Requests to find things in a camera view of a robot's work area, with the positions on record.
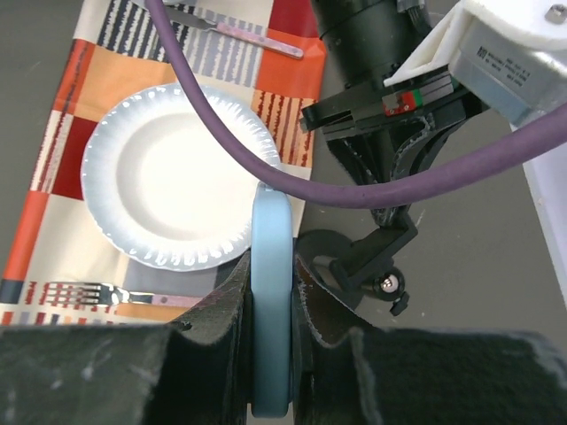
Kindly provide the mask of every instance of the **red square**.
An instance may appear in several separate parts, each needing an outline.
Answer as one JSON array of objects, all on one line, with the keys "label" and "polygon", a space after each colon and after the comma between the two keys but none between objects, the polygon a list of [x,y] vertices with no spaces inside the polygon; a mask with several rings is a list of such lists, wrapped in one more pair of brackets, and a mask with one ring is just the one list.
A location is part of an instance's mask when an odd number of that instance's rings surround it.
[{"label": "red square", "polygon": [[310,0],[274,0],[268,27],[298,37],[319,38]]},{"label": "red square", "polygon": [[53,184],[53,194],[82,200],[82,154],[96,126],[97,123],[94,121],[73,118],[73,124],[69,129],[69,136],[59,163],[57,177]]}]

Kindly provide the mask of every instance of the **placemat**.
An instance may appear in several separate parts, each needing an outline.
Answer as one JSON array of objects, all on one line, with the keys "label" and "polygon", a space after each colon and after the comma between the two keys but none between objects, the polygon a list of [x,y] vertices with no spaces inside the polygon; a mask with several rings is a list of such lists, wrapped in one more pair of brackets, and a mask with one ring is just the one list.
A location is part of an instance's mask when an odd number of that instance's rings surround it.
[{"label": "placemat", "polygon": [[[199,82],[248,102],[268,126],[287,173],[309,179],[313,135],[301,108],[319,97],[325,49],[309,0],[190,0],[177,9],[299,46],[301,60],[215,32],[174,24]],[[116,251],[82,200],[82,153],[98,121],[141,89],[175,82],[149,13],[129,0],[85,0],[45,129],[30,190],[0,282],[0,321],[11,324],[169,321],[184,309],[48,305],[47,282],[108,282],[203,297],[234,262],[203,272],[150,269]],[[295,235],[304,202],[291,199]]]}]

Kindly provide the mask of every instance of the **screw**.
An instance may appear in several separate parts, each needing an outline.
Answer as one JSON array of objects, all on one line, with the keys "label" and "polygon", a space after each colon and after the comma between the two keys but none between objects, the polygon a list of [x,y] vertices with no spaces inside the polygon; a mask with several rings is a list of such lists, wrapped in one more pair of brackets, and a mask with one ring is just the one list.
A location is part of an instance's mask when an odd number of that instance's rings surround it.
[{"label": "screw", "polygon": [[393,274],[390,274],[382,281],[382,283],[380,283],[380,288],[382,288],[382,290],[386,294],[392,294],[393,292],[398,290],[399,286],[400,286],[400,281]]},{"label": "screw", "polygon": [[546,21],[552,24],[561,25],[567,20],[567,6],[564,4],[554,4],[546,13]]}]

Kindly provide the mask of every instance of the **pink knife handle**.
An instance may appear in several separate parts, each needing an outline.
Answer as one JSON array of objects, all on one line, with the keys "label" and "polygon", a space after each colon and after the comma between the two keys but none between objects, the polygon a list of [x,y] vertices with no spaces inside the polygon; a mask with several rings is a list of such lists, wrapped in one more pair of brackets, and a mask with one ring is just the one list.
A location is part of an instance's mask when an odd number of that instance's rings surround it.
[{"label": "pink knife handle", "polygon": [[154,294],[151,299],[151,304],[166,305],[168,307],[193,307],[201,299],[203,298]]},{"label": "pink knife handle", "polygon": [[225,34],[230,37],[237,38],[238,40],[242,40],[243,42],[248,42],[263,47],[265,49],[277,51],[292,58],[296,58],[296,59],[303,58],[303,50],[300,49],[299,47],[290,46],[289,44],[286,44],[284,42],[278,42],[277,40],[274,40],[272,38],[267,38],[264,37],[263,35],[257,35],[240,28],[231,27],[230,25],[227,25],[224,22],[219,22],[217,24],[216,31],[218,31],[221,34]]}]

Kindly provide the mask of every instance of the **table surface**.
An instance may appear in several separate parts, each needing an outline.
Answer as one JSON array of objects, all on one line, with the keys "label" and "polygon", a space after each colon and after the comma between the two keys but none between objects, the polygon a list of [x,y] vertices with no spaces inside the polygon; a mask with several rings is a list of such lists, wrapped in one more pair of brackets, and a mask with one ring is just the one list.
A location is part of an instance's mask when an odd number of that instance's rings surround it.
[{"label": "table surface", "polygon": [[[429,2],[435,12],[446,12],[453,3]],[[0,2],[3,262],[19,221],[80,6],[77,0]],[[328,66],[322,95],[334,94],[339,87],[334,69]],[[473,151],[508,131],[508,124],[493,112],[476,117],[450,139],[436,164]],[[313,180],[351,184],[321,139],[315,145]],[[521,167],[416,204],[411,213],[419,236],[396,258],[407,277],[410,307],[394,319],[388,304],[365,298],[359,308],[363,317],[378,326],[533,330],[567,352],[567,312]],[[308,205],[302,231],[314,228],[360,238],[375,226],[367,211]]]}]

